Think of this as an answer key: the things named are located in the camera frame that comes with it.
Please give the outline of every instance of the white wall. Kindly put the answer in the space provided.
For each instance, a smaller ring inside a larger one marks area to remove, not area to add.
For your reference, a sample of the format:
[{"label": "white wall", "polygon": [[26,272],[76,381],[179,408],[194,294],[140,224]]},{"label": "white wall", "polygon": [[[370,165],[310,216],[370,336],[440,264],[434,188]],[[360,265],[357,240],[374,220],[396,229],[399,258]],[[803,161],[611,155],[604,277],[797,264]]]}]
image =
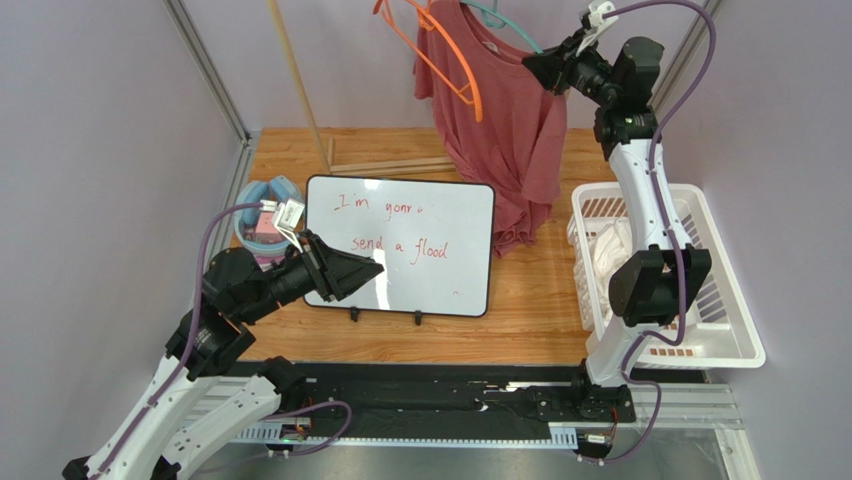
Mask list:
[{"label": "white wall", "polygon": [[237,142],[161,2],[0,11],[0,476],[58,478],[187,310]]},{"label": "white wall", "polygon": [[[246,126],[250,130],[305,126],[266,2],[185,3]],[[415,53],[380,16],[372,15],[374,0],[278,3],[320,126],[433,126],[430,104],[413,96]],[[480,3],[491,5],[490,0]],[[589,0],[503,0],[499,6],[501,13],[547,48],[580,27],[578,12],[588,4]],[[391,5],[397,24],[416,39],[414,8],[401,0],[392,0]],[[650,36],[667,49],[665,68],[693,18],[684,8],[630,13],[603,38],[601,52],[614,60],[625,40]],[[509,27],[497,32],[514,45],[526,45]],[[569,125],[591,127],[595,108],[581,95],[571,95]]]},{"label": "white wall", "polygon": [[848,2],[729,0],[708,76],[663,134],[670,178],[707,194],[766,348],[763,368],[722,372],[765,479],[852,468],[849,18]]}]

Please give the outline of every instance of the pink object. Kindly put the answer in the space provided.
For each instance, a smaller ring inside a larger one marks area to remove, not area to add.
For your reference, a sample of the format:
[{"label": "pink object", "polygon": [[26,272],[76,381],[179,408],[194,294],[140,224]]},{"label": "pink object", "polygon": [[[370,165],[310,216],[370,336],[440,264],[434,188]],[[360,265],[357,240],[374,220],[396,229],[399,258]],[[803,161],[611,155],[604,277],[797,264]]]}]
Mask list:
[{"label": "pink object", "polygon": [[272,268],[272,262],[275,262],[276,264],[280,264],[284,260],[284,256],[282,255],[280,257],[261,257],[261,256],[258,256],[258,255],[255,255],[254,259],[257,262],[257,265],[260,267],[260,269],[263,270],[263,271],[266,271],[266,270],[269,270],[270,268]]},{"label": "pink object", "polygon": [[[464,104],[420,60],[414,64],[414,96],[432,97],[433,116],[459,174],[497,192],[494,253],[535,243],[535,231],[559,198],[559,167],[568,129],[565,99],[544,91],[521,64],[526,52],[493,36],[458,0],[439,0],[429,12],[452,36],[479,84],[484,119]],[[449,45],[419,29],[418,47],[455,84],[467,82]]]},{"label": "pink object", "polygon": [[272,224],[273,212],[262,212],[260,219],[257,221],[257,227],[254,229],[254,238],[258,243],[279,243],[284,241],[284,235],[281,235]]}]

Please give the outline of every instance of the wooden stick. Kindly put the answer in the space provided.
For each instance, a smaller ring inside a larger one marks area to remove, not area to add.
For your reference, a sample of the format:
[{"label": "wooden stick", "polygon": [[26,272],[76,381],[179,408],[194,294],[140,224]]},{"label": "wooden stick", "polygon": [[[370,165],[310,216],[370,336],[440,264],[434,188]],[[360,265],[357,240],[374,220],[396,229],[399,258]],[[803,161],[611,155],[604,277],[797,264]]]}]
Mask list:
[{"label": "wooden stick", "polygon": [[334,167],[334,137],[328,139],[328,172],[331,173]]},{"label": "wooden stick", "polygon": [[393,170],[395,168],[415,168],[425,166],[444,166],[447,170],[455,169],[455,164],[450,157],[434,157],[412,160],[389,160],[382,162],[357,163],[350,165],[332,165],[331,171],[333,173],[352,173],[368,170]]},{"label": "wooden stick", "polygon": [[404,175],[409,173],[432,173],[432,172],[447,172],[454,171],[453,165],[418,165],[412,167],[396,167],[396,168],[374,168],[362,170],[349,170],[346,172],[335,172],[332,168],[333,175],[344,176],[361,176],[361,177],[381,177],[387,175]]},{"label": "wooden stick", "polygon": [[290,67],[290,77],[293,78],[293,83],[296,84],[296,91],[299,93],[299,100],[302,102],[302,111],[305,113],[305,120],[308,121],[308,127],[314,136],[317,153],[320,156],[320,161],[326,172],[331,172],[329,168],[328,158],[325,156],[325,149],[322,146],[317,124],[314,121],[314,112],[311,110],[311,104],[308,102],[308,93],[305,91],[305,84],[302,83],[302,76],[299,74],[299,66],[296,64],[296,55],[293,53],[293,46],[290,45],[290,37],[287,35],[287,27],[284,26],[284,18],[281,16],[281,9],[278,8],[277,0],[266,0],[266,5],[269,7],[269,14],[275,22],[275,29],[278,31],[278,40],[281,41],[281,48],[287,56],[287,65]]}]

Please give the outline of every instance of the white label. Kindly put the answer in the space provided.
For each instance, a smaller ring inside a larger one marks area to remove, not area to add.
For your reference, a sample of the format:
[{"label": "white label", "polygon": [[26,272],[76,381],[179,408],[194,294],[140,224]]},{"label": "white label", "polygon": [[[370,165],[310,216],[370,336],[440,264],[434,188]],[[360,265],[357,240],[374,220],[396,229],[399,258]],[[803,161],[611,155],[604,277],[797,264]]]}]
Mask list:
[{"label": "white label", "polygon": [[492,52],[497,53],[497,54],[500,53],[500,49],[497,48],[497,45],[494,45],[491,42],[482,42],[482,44],[485,45],[486,47],[488,47],[488,49],[491,50]]},{"label": "white label", "polygon": [[603,445],[606,443],[606,437],[603,435],[586,435],[586,441],[589,443],[599,443]]},{"label": "white label", "polygon": [[278,202],[274,202],[272,200],[261,200],[260,203],[263,204],[260,207],[261,212],[274,212],[276,208],[278,208]]},{"label": "white label", "polygon": [[299,224],[299,219],[302,218],[302,212],[305,211],[305,204],[297,202],[293,199],[287,200],[287,203],[282,207],[278,207],[272,221],[276,228],[293,231]]}]

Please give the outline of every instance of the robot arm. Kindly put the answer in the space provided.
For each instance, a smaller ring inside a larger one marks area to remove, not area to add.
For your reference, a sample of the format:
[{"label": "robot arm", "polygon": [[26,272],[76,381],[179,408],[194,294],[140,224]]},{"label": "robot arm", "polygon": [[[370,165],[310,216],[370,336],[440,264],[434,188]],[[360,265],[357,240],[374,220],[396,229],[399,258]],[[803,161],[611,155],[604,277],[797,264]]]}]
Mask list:
[{"label": "robot arm", "polygon": [[245,387],[171,439],[163,461],[188,479],[208,458],[250,425],[301,406],[305,377],[282,357],[267,360]]},{"label": "robot arm", "polygon": [[[657,333],[678,314],[678,281],[685,279],[686,308],[710,272],[707,250],[693,248],[669,191],[662,147],[653,145],[658,122],[648,105],[660,73],[662,45],[629,39],[615,63],[597,52],[597,38],[617,20],[611,2],[597,0],[583,26],[560,45],[523,60],[545,90],[575,88],[599,105],[595,139],[615,172],[633,233],[633,256],[610,279],[614,316],[597,349],[584,362],[588,397],[607,396],[625,384],[640,350],[626,358],[640,336]],[[678,267],[682,260],[683,271]]]},{"label": "robot arm", "polygon": [[[301,232],[298,241],[301,252],[294,247],[284,262],[267,271],[243,248],[227,249],[213,257],[203,278],[198,333],[186,366],[152,405],[153,393],[178,366],[178,358],[189,344],[192,312],[184,316],[166,344],[166,355],[154,379],[118,431],[96,454],[69,462],[64,478],[187,478],[245,426],[280,407],[290,407],[291,400],[299,402],[292,409],[301,406],[304,377],[283,358],[273,359],[252,379],[251,389],[237,393],[187,432],[175,434],[198,400],[254,342],[243,323],[254,324],[312,291],[326,301],[346,298],[384,271],[369,258],[328,247],[309,230]],[[149,411],[140,417],[143,409]],[[118,439],[128,431],[127,441],[114,454]],[[110,466],[100,471],[111,454]]]}]

